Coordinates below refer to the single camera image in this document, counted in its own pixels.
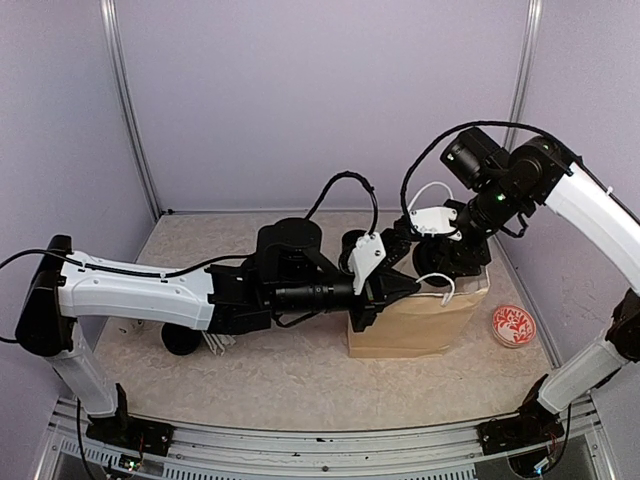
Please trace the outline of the bundle of white straws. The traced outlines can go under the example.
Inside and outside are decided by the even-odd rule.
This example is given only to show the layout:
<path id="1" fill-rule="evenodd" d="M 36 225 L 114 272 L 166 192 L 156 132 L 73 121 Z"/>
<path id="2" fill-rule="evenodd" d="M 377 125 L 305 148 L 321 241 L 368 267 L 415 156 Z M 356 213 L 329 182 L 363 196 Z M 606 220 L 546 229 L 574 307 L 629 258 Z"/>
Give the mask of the bundle of white straws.
<path id="1" fill-rule="evenodd" d="M 202 333 L 209 351 L 215 356 L 222 356 L 236 344 L 236 339 L 231 335 Z"/>

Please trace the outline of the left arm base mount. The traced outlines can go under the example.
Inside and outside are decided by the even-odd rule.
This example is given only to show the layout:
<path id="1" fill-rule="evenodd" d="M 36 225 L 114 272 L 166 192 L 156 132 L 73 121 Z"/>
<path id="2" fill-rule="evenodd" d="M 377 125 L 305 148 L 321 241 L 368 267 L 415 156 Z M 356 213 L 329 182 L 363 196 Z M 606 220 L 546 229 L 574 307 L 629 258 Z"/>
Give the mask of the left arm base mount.
<path id="1" fill-rule="evenodd" d="M 90 418 L 86 435 L 105 444 L 166 457 L 175 428 L 168 423 L 127 416 Z"/>

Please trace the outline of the brown paper bag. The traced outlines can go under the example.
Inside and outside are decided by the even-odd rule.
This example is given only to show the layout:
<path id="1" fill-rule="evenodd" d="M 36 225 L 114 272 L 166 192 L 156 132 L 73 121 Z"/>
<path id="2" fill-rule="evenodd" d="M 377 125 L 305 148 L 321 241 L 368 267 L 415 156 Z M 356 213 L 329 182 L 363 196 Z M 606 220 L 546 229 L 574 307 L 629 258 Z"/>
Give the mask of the brown paper bag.
<path id="1" fill-rule="evenodd" d="M 436 238 L 412 238 L 414 245 L 398 263 L 401 273 L 415 276 L 420 291 L 394 302 L 380 313 L 364 332 L 347 330 L 349 356 L 352 358 L 418 358 L 444 354 L 478 311 L 489 292 L 487 265 L 478 276 L 447 276 L 449 285 L 433 287 L 423 282 L 431 274 L 419 277 L 413 267 L 412 253 L 419 242 Z"/>

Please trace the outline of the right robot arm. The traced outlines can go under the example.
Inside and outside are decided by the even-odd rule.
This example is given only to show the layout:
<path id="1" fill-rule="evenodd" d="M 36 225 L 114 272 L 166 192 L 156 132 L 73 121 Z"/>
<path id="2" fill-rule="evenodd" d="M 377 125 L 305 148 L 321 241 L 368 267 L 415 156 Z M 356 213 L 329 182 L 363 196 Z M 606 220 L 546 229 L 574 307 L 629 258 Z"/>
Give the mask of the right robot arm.
<path id="1" fill-rule="evenodd" d="M 564 365 L 538 380 L 513 419 L 511 433 L 535 442 L 570 404 L 639 360 L 639 219 L 606 189 L 582 159 L 551 134 L 506 151 L 476 121 L 448 130 L 441 162 L 474 195 L 453 225 L 477 245 L 515 217 L 542 207 L 580 234 L 626 280 L 609 327 Z"/>

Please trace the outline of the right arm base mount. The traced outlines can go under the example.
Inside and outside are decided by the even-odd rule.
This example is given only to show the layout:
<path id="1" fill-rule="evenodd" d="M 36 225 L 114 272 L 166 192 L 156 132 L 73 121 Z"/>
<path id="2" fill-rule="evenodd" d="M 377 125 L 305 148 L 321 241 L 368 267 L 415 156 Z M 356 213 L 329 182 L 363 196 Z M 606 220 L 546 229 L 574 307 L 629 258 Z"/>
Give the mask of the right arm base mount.
<path id="1" fill-rule="evenodd" d="M 484 455 L 517 450 L 560 438 L 564 427 L 557 417 L 541 419 L 535 415 L 517 415 L 492 419 L 476 427 Z"/>

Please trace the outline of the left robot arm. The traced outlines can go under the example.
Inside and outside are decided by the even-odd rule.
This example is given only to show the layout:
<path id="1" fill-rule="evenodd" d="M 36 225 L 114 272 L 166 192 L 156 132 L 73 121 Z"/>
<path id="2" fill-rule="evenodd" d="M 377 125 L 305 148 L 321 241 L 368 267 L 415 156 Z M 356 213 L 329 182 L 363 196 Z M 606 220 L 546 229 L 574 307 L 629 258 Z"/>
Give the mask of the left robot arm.
<path id="1" fill-rule="evenodd" d="M 123 387 L 109 380 L 90 351 L 79 319 L 116 316 L 156 321 L 177 355 L 204 334 L 243 335 L 345 311 L 361 332 L 419 283 L 396 263 L 409 245 L 392 230 L 352 230 L 339 262 L 321 250 L 312 220 L 289 217 L 259 229 L 248 255 L 224 255 L 184 269 L 112 262 L 75 250 L 67 235 L 40 252 L 15 329 L 24 350 L 45 358 L 78 397 L 90 424 L 121 445 L 140 434 Z"/>

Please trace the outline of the black cup lid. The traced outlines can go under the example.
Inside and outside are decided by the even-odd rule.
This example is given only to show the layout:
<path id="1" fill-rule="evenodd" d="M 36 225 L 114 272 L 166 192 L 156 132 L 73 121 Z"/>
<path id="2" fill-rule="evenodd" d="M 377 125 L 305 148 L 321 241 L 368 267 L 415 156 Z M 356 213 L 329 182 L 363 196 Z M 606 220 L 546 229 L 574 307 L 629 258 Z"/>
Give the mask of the black cup lid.
<path id="1" fill-rule="evenodd" d="M 436 247 L 430 242 L 419 242 L 413 249 L 412 262 L 414 270 L 419 277 L 431 274 L 431 277 L 423 280 L 425 284 L 443 288 L 449 285 L 449 281 L 441 276 L 435 260 Z"/>

